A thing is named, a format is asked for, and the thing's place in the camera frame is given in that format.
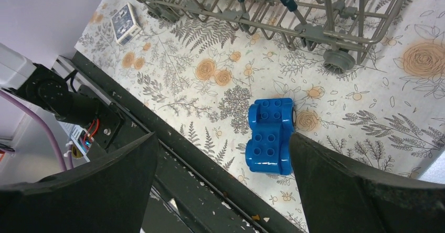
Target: cable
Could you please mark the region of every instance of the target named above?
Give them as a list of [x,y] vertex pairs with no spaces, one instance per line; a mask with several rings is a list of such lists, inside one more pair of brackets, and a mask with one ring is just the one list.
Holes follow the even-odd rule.
[[15,153],[15,150],[12,147],[7,146],[3,143],[0,143],[0,151],[4,153]]
[[85,147],[85,150],[88,149],[87,144],[85,143],[85,141],[87,140],[88,133],[90,133],[91,128],[93,128],[93,125],[94,125],[95,122],[96,122],[96,119],[93,120],[93,122],[91,123],[91,125],[90,125],[90,127],[88,128],[87,132],[85,133],[85,136],[83,136],[82,144],[83,144],[83,146]]
[[70,144],[69,148],[68,148],[68,165],[70,167],[70,169],[74,168],[74,165],[72,163],[72,144]]
[[96,126],[96,129],[94,130],[94,132],[89,136],[89,138],[92,138],[96,133],[97,133],[97,131],[98,131],[98,129],[99,129],[99,119],[97,119],[97,126]]
[[[91,128],[93,127],[94,124],[96,124],[96,128],[94,129],[94,131],[92,133],[90,133]],[[87,140],[88,134],[91,134],[91,135],[88,136],[88,141],[91,142],[90,139],[97,133],[97,131],[99,129],[99,125],[100,125],[99,119],[93,120],[93,122],[91,123],[90,127],[88,128],[88,131],[85,133],[85,136],[83,136],[82,143],[83,143],[83,146],[85,147],[85,149],[89,149],[89,147],[86,144],[86,140]]]
[[62,171],[67,170],[67,166],[65,165],[65,161],[63,160],[62,152],[60,151],[59,144],[57,143],[56,137],[54,137],[54,134],[52,133],[51,129],[48,127],[48,125],[41,119],[37,114],[35,114],[32,110],[30,110],[28,107],[24,106],[22,103],[17,101],[15,98],[11,97],[9,94],[4,92],[3,90],[0,90],[0,96],[2,96],[4,99],[11,102],[13,105],[19,107],[22,111],[24,111],[26,114],[28,114],[32,119],[34,119],[38,124],[42,126],[42,128],[45,130],[46,135],[49,138],[49,142],[51,143],[52,149],[54,151],[54,154],[57,157],[57,160],[60,165],[60,169]]
[[71,90],[72,90],[74,93],[77,93],[77,90],[74,88],[73,83],[74,83],[74,77],[71,77],[71,80],[70,80]]
[[73,70],[73,71],[71,71],[71,73],[70,74],[68,74],[65,78],[64,78],[64,80],[65,80],[65,82],[67,82],[68,81],[68,79],[71,79],[70,80],[70,86],[71,86],[71,90],[74,92],[74,93],[77,93],[77,90],[74,88],[74,78],[76,77],[76,74],[77,74],[77,70]]

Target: patterned surface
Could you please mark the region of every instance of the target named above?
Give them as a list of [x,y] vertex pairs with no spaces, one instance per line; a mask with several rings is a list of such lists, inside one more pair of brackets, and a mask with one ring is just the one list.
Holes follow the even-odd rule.
[[[120,47],[110,18],[126,2],[136,7],[143,31]],[[369,9],[387,4],[380,0]],[[150,19],[134,0],[103,0],[76,48],[307,231],[294,175],[252,173],[246,166],[247,110],[255,99],[290,97],[298,132],[364,164],[415,178],[445,144],[445,2],[407,0],[404,6],[362,66],[340,76],[321,67],[325,46],[289,52],[278,37],[246,36],[216,19],[166,24]],[[275,24],[279,15],[267,20]],[[324,21],[321,10],[311,11],[310,23]],[[366,21],[368,35],[376,25]]]

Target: white device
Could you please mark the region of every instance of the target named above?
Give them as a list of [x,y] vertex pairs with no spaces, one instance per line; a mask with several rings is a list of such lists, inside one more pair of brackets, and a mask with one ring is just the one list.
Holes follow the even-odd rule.
[[20,88],[34,70],[31,60],[0,43],[0,88]]

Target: wire rack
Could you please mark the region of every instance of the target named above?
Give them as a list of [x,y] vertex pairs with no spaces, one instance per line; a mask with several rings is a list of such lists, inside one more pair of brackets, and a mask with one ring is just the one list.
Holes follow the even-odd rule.
[[[382,12],[365,10],[372,0],[137,0],[147,6],[147,13],[160,20],[176,22],[181,17],[203,23],[211,17],[223,20],[233,30],[248,35],[261,32],[265,39],[280,37],[290,50],[317,45],[328,46],[324,51],[324,67],[344,73],[360,65],[372,45],[380,42],[399,14],[404,0],[391,0]],[[324,23],[308,22],[315,9],[323,12]],[[274,12],[281,12],[271,24]],[[378,24],[373,33],[365,33],[365,19]],[[339,28],[340,19],[350,21],[348,28]]]

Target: blue toy car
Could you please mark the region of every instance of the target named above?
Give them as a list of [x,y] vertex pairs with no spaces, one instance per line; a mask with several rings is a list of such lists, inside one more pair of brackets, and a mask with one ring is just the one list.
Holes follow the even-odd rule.
[[252,139],[246,146],[246,163],[252,172],[289,175],[289,139],[294,132],[290,98],[259,99],[249,108]]

